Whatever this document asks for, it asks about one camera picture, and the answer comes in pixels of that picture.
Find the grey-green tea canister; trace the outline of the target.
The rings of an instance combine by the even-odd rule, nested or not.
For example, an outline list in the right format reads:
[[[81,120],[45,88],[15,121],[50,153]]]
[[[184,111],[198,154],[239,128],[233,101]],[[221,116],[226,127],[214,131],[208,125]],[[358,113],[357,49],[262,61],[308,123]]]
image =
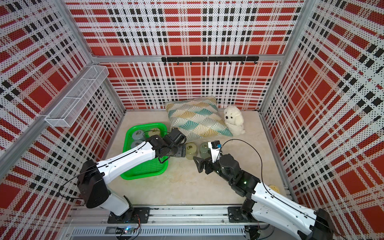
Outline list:
[[[203,142],[200,145],[200,157],[202,159],[207,159],[211,156],[211,152],[209,149],[209,144],[208,142]]]

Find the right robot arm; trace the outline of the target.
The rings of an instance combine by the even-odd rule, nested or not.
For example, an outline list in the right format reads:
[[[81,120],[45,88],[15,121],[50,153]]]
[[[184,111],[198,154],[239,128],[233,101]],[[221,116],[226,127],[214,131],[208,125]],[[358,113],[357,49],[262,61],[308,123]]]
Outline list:
[[[248,222],[264,222],[297,240],[331,240],[334,226],[323,209],[303,207],[266,186],[259,178],[242,170],[230,154],[219,160],[194,157],[199,173],[216,173],[245,201],[242,216]]]

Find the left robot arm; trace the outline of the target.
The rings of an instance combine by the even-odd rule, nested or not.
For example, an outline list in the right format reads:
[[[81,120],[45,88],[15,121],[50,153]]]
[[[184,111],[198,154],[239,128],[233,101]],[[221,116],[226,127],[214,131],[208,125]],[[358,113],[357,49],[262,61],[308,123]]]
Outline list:
[[[120,197],[108,188],[108,184],[121,174],[134,167],[166,157],[184,157],[183,149],[187,137],[174,128],[161,137],[154,135],[137,147],[113,158],[94,163],[92,160],[83,164],[77,177],[80,197],[88,209],[102,208],[110,211],[111,217],[117,222],[128,222],[134,215],[134,207],[126,196]]]

